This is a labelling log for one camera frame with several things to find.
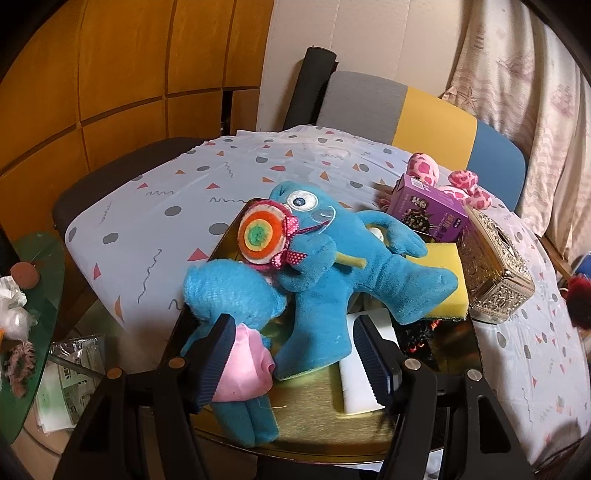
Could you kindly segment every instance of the chair backrest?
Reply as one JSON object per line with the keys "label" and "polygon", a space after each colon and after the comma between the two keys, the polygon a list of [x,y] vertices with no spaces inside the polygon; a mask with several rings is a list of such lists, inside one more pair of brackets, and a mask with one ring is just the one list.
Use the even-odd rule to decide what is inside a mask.
{"label": "chair backrest", "polygon": [[373,75],[336,71],[316,124],[426,153],[450,170],[472,170],[509,210],[517,206],[525,181],[521,151],[487,124],[428,93]]}

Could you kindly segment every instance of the gold ornate box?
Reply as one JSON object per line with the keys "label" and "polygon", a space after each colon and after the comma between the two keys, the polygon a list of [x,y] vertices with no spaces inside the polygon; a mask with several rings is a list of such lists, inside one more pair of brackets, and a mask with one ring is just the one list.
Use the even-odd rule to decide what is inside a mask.
{"label": "gold ornate box", "polygon": [[466,207],[471,221],[460,242],[470,315],[502,323],[535,292],[525,261],[503,229],[484,213]]}

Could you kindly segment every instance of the white wall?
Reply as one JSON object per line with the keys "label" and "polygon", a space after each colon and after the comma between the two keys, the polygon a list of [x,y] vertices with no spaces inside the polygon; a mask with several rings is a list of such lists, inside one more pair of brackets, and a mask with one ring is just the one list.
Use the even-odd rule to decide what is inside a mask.
{"label": "white wall", "polygon": [[462,47],[472,1],[275,0],[257,129],[281,129],[310,46],[334,51],[339,70],[441,95]]}

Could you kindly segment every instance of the pink triangle pattern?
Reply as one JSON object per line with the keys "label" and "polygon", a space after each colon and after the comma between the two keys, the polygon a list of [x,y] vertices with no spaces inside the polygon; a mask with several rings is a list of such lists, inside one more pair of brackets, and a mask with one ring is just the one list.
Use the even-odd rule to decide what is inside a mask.
{"label": "pink triangle pattern", "polygon": [[206,260],[208,258],[209,257],[206,254],[204,254],[200,248],[198,248],[191,254],[191,256],[188,258],[187,262],[195,262],[197,260]]}

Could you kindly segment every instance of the orange felt circle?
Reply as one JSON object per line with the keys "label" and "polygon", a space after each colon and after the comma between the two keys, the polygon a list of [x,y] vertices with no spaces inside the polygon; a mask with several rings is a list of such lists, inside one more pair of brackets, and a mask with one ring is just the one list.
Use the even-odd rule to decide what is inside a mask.
{"label": "orange felt circle", "polygon": [[[255,220],[260,219],[266,221],[269,225],[271,225],[272,229],[272,236],[269,240],[269,243],[266,245],[265,248],[260,250],[259,252],[255,252],[248,248],[246,242],[244,241],[244,235],[246,229],[250,225],[250,223]],[[282,228],[282,219],[278,218],[276,215],[269,211],[265,210],[258,210],[256,212],[252,212],[248,215],[241,223],[240,230],[238,231],[238,247],[240,248],[240,252],[242,255],[246,257],[246,259],[252,258],[254,260],[261,260],[269,254],[274,253],[274,250],[277,248],[278,244],[281,242],[283,237],[283,228]]]}

